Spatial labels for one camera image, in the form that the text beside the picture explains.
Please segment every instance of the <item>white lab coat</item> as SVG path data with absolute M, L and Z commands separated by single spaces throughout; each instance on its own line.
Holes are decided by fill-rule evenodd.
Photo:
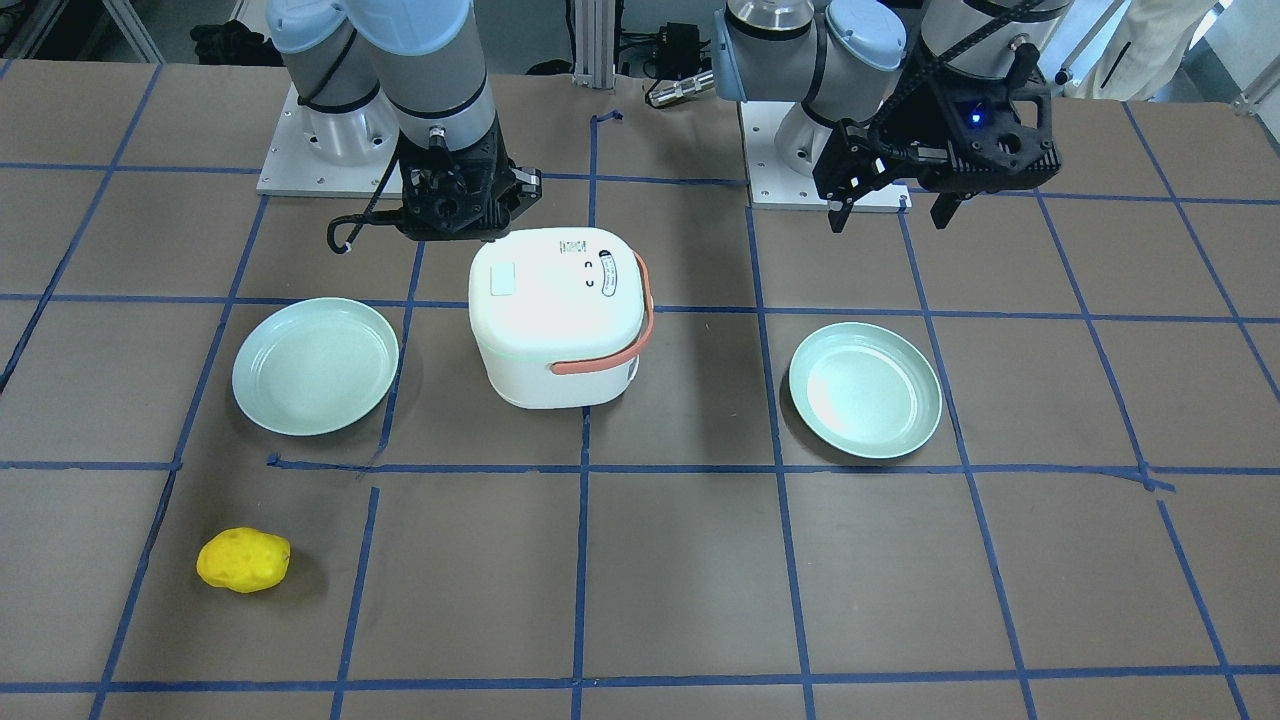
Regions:
M 1169 83 L 1216 0 L 1133 0 L 1102 58 L 1068 97 L 1147 100 Z

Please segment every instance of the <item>sticker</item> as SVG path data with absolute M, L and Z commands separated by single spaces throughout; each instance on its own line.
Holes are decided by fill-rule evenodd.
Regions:
M 608 250 L 600 251 L 600 269 L 604 272 L 604 286 L 600 287 L 600 292 L 605 297 L 613 297 L 613 293 L 618 291 L 618 264 Z

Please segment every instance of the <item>yellow sponge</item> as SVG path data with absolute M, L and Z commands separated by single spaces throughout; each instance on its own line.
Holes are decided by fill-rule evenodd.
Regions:
M 288 569 L 289 541 L 253 528 L 218 533 L 196 559 L 196 573 L 202 580 L 236 592 L 275 587 Z

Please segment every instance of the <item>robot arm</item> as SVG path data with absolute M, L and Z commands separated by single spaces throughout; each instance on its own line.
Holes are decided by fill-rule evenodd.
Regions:
M 355 164 L 396 137 L 369 208 L 330 223 L 334 252 L 364 224 L 416 241 L 492 240 L 541 197 L 541 173 L 507 156 L 471 0 L 271 0 L 268 23 L 315 150 Z M 372 210 L 397 165 L 403 206 Z M 356 228 L 339 243 L 343 224 Z
M 1029 190 L 1057 173 L 1037 61 L 1070 4 L 933 0 L 908 51 L 901 20 L 876 0 L 728 0 L 717 13 L 716 88 L 796 102 L 777 141 L 794 170 L 813 176 L 832 231 L 856 200 L 908 177 L 940 193 L 931 215 L 943 228 L 979 192 Z

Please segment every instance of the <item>black cable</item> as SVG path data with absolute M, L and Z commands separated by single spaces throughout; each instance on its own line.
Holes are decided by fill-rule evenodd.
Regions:
M 573 0 L 564 0 L 564 27 L 568 28 L 568 59 L 577 72 L 577 36 L 573 33 Z
M 320 97 L 320 94 L 324 92 L 325 86 L 328 86 L 329 81 L 333 79 L 334 73 L 338 72 L 338 67 L 342 65 L 342 61 L 347 59 L 347 53 L 351 53 L 351 46 L 355 44 L 356 44 L 356 28 L 351 28 L 351 35 L 347 37 L 347 44 L 342 46 L 342 53 L 338 53 L 338 56 L 334 59 L 333 64 L 329 65 L 328 70 L 325 70 L 324 77 L 320 78 L 319 87 L 311 91 L 311 94 L 307 96 L 300 95 L 298 105 L 302 105 L 303 108 L 310 108 L 311 101 L 315 100 L 316 97 Z
M 657 45 L 657 44 L 658 44 L 657 40 L 644 40 L 644 41 L 640 41 L 640 42 L 627 42 L 626 45 L 620 45 L 618 46 L 618 53 L 622 53 L 623 50 L 630 50 L 632 47 L 644 47 L 645 45 Z
M 374 196 L 369 199 L 369 205 L 365 205 L 365 211 L 358 215 L 338 215 L 337 218 L 329 220 L 329 228 L 325 231 L 325 241 L 329 243 L 329 250 L 333 250 L 338 255 L 346 255 L 351 252 L 351 245 L 356 242 L 356 236 L 364 229 L 366 224 L 388 224 L 383 222 L 374 222 L 372 213 L 374 206 L 378 205 L 378 200 L 383 196 L 383 190 L 387 188 L 387 182 L 392 179 L 392 173 L 396 170 L 399 163 L 399 142 L 396 143 L 397 151 L 392 152 L 392 159 L 387 163 L 387 170 L 383 172 L 383 179 L 378 182 L 378 187 L 374 190 Z M 356 225 L 351 228 L 351 233 L 347 234 L 347 241 L 343 245 L 338 245 L 334 240 L 334 231 L 339 225 Z
M 888 115 L 902 104 L 909 95 L 916 91 L 925 81 L 938 73 L 943 67 L 951 60 L 955 60 L 961 54 L 973 49 L 975 45 L 987 40 L 996 33 L 1000 28 L 1023 19 L 1025 14 L 1036 9 L 1038 5 L 1044 3 L 1044 0 L 1023 0 L 1018 5 L 1005 10 L 1004 13 L 992 18 L 987 24 L 979 27 L 978 29 L 970 32 L 959 42 L 948 47 L 945 53 L 937 58 L 929 60 L 923 68 L 915 72 L 914 76 L 908 78 L 905 82 L 899 83 L 893 95 L 890 95 L 888 100 L 881 105 L 879 110 L 867 122 L 867 141 L 870 143 L 872 149 L 884 155 L 887 158 L 893 158 L 897 160 L 909 160 L 910 152 L 905 147 L 896 147 L 891 145 L 884 145 L 879 140 L 879 129 L 888 119 Z
M 649 86 L 649 90 L 644 91 L 644 104 L 648 105 L 648 106 L 650 106 L 650 108 L 653 108 L 654 110 L 660 110 L 662 108 L 658 108 L 657 105 L 654 105 L 653 101 L 649 100 L 649 95 L 652 95 L 653 90 L 655 87 L 658 87 L 659 82 L 662 82 L 662 78 L 658 78 L 658 79 L 653 81 L 653 85 Z

